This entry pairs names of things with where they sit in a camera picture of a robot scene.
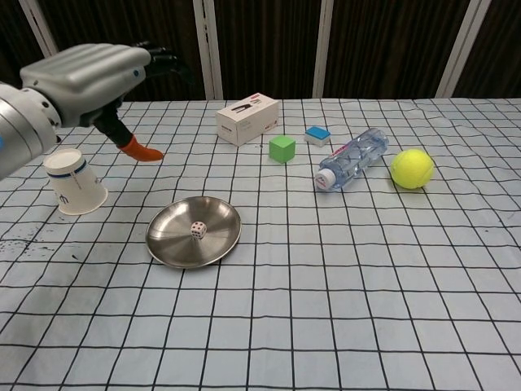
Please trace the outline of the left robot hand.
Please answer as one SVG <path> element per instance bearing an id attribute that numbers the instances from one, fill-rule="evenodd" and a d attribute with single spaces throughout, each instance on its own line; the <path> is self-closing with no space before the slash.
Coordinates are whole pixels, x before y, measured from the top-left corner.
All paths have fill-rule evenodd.
<path id="1" fill-rule="evenodd" d="M 134 87 L 170 72 L 194 81 L 188 65 L 168 48 L 150 42 L 88 43 L 23 67 L 20 78 L 22 86 L 50 100 L 62 126 L 93 126 L 127 156 L 151 162 L 162 160 L 163 153 L 140 144 L 117 110 Z"/>

